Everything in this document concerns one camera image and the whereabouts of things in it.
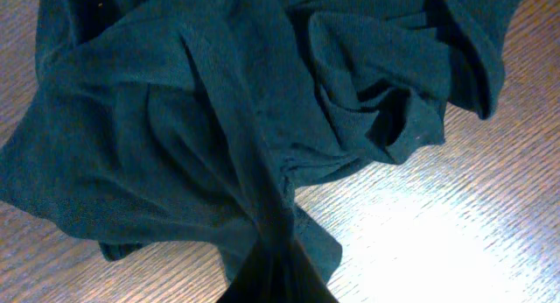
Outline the dark teal t-shirt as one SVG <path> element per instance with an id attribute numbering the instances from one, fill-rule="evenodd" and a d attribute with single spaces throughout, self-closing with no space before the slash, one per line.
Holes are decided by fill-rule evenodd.
<path id="1" fill-rule="evenodd" d="M 116 261 L 201 241 L 225 302 L 330 302 L 341 246 L 298 187 L 489 118 L 521 0 L 39 0 L 38 91 L 1 199 Z"/>

